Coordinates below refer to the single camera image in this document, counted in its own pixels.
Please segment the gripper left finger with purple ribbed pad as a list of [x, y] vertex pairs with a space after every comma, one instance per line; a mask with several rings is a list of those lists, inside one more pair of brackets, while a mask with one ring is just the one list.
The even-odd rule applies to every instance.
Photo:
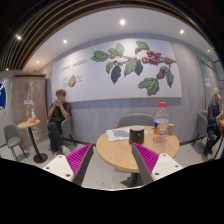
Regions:
[[56, 156], [43, 170], [81, 186], [92, 155], [93, 145], [88, 144], [67, 156]]

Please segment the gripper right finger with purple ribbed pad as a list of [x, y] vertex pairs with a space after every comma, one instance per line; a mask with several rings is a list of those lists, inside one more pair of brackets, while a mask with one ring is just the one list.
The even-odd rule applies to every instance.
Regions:
[[157, 154], [137, 143], [132, 144], [132, 154], [144, 185], [182, 169], [182, 166], [168, 154]]

